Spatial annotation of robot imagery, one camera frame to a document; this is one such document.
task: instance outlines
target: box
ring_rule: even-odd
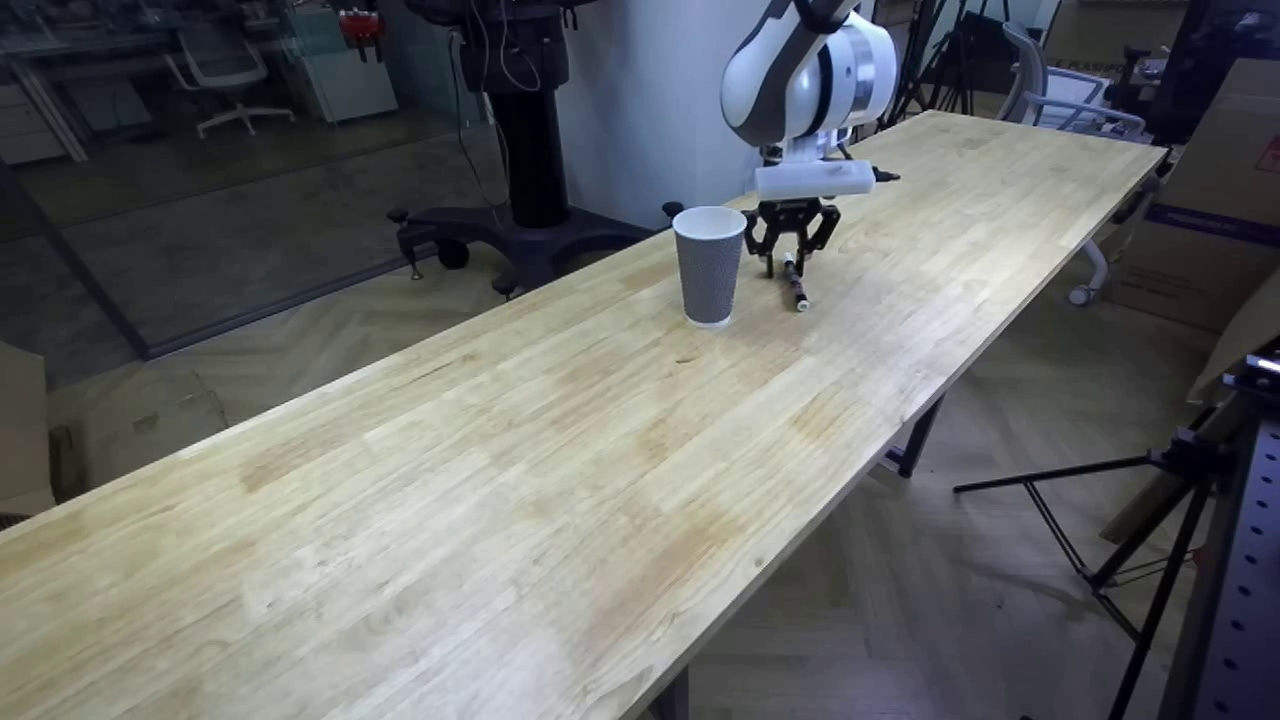
[[[1280,263],[1280,62],[1241,62],[1144,222],[1113,302],[1222,334]]]

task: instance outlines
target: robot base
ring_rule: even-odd
[[[594,212],[569,208],[563,225],[520,229],[503,222],[503,208],[428,208],[388,215],[402,242],[406,263],[422,277],[417,261],[428,245],[443,270],[470,263],[470,245],[491,245],[513,270],[491,280],[500,295],[541,289],[573,270],[590,254],[616,254],[645,242],[645,229],[616,225]]]

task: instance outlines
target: camera tripod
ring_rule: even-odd
[[[1105,613],[1137,640],[1129,668],[1125,668],[1125,679],[1117,688],[1113,713],[1110,713],[1113,720],[1119,720],[1129,713],[1133,688],[1137,688],[1144,660],[1153,653],[1153,640],[1159,631],[1170,595],[1173,595],[1178,575],[1187,561],[1204,506],[1222,486],[1231,482],[1236,435],[1258,424],[1258,397],[1270,397],[1270,406],[1277,406],[1277,388],[1280,388],[1277,359],[1249,356],[1236,373],[1223,377],[1223,401],[1204,410],[1159,453],[1141,453],[1141,457],[1119,457],[1119,461],[1099,461],[1099,464],[1071,464],[1071,468],[1054,468],[1054,471],[1002,478],[1002,482],[976,482],[976,486],[953,490],[958,497],[994,492],[994,490],[1026,490],[1034,497],[1039,519],[1049,525],[1054,540],[1060,545],[1060,553],[1076,568],[1076,575],[1093,589],[1093,595],[1105,603]],[[1117,553],[1099,568],[1087,568],[1037,486],[1099,478],[1099,471],[1119,471],[1119,468],[1155,468],[1159,478],[1155,478],[1155,490],[1144,497],[1141,513],[1133,516],[1133,525],[1119,531]],[[1173,553],[1159,568],[1148,617],[1141,623],[1133,623],[1110,593],[1125,575],[1141,572],[1141,568],[1129,568],[1129,561],[1153,540],[1153,531],[1184,500],[1187,500],[1187,513],[1184,513],[1178,540],[1173,540]]]

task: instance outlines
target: black stand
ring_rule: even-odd
[[[1170,595],[1178,589],[1178,575],[1187,561],[1196,525],[1204,516],[1204,500],[1231,471],[1231,457],[1223,453],[1229,432],[1236,432],[1236,406],[1211,410],[1196,416],[1187,432],[1181,432],[1163,453],[1144,453],[1144,457],[1119,457],[1119,461],[1099,461],[1099,464],[1071,464],[1071,468],[1054,468],[1054,471],[1026,471],[1026,478],[1002,478],[1002,482],[979,482],[979,486],[958,486],[958,497],[963,492],[990,492],[990,490],[1026,490],[1049,525],[1054,540],[1076,568],[1076,575],[1093,589],[1093,595],[1105,603],[1105,613],[1137,640],[1125,679],[1113,702],[1113,720],[1129,713],[1133,688],[1141,679],[1141,668],[1153,653],[1155,630],[1163,619]],[[1071,478],[1095,478],[1095,471],[1119,471],[1119,468],[1159,468],[1155,500],[1137,516],[1133,531],[1125,531],[1119,548],[1099,563],[1087,568],[1069,531],[1060,527],[1057,513],[1044,506],[1039,490],[1044,482],[1071,482]],[[1187,513],[1178,527],[1173,553],[1163,561],[1155,595],[1148,603],[1144,623],[1133,623],[1117,599],[1110,595],[1119,585],[1125,563],[1133,553],[1178,513],[1181,500],[1187,500]]]
[[[650,705],[658,720],[690,720],[690,668]]]
[[[903,121],[916,110],[953,110],[972,118],[972,68],[979,62],[994,62],[994,44],[1006,48],[1002,25],[979,12],[967,12],[967,0],[958,8],[958,25],[950,37],[932,48],[928,63],[921,68],[932,27],[945,17],[945,6],[928,6],[921,19],[912,25],[907,51],[903,51],[903,84],[895,91],[895,104],[889,111],[889,124]]]
[[[507,169],[507,208],[394,212],[402,257],[417,270],[432,248],[443,270],[470,263],[470,245],[491,245],[513,273],[497,294],[541,289],[583,254],[612,254],[650,236],[563,204],[558,89],[569,82],[563,6],[422,8],[464,37],[461,63],[474,91],[489,91]]]
[[[938,422],[941,410],[945,410],[945,401],[928,406],[928,411],[923,411],[923,416],[912,424],[912,432],[907,432],[907,447],[886,453],[886,461],[895,464],[893,471],[895,471],[899,482],[912,482],[912,478],[916,478],[916,464],[921,464],[921,457],[923,457],[923,446],[928,446],[928,432],[932,432],[932,422]]]

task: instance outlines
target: tripod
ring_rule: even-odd
[[[1231,453],[1229,439],[1241,428],[1241,410],[1236,397],[1229,397],[1223,406],[1201,411],[1184,432],[1178,432],[1159,453],[1141,453],[1141,457],[1119,457],[1119,461],[1099,461],[1099,464],[1071,464],[1071,468],[1054,468],[1054,471],[1026,471],[1026,478],[1002,478],[1002,482],[979,482],[979,486],[958,486],[958,497],[967,492],[990,492],[990,490],[1026,490],[1039,513],[1039,519],[1049,525],[1054,540],[1060,545],[1060,553],[1069,558],[1069,563],[1076,568],[1076,575],[1093,589],[1093,595],[1105,603],[1105,613],[1137,640],[1125,679],[1117,688],[1113,702],[1113,720],[1119,720],[1129,713],[1133,688],[1144,673],[1144,660],[1153,653],[1155,630],[1163,619],[1170,595],[1178,589],[1178,575],[1187,561],[1196,525],[1204,516],[1209,492],[1231,478]],[[1064,525],[1057,519],[1057,513],[1044,506],[1037,486],[1049,482],[1076,482],[1076,478],[1095,478],[1095,471],[1119,471],[1119,468],[1159,468],[1159,486],[1148,497],[1148,506],[1141,509],[1137,525],[1119,538],[1117,553],[1099,563],[1087,568],[1086,558],[1076,553],[1076,545],[1069,540]],[[1110,595],[1119,585],[1125,563],[1133,561],[1137,548],[1144,548],[1153,540],[1153,531],[1178,513],[1178,506],[1187,500],[1187,513],[1178,527],[1173,553],[1163,561],[1155,595],[1148,603],[1144,623],[1133,623],[1119,603]]]

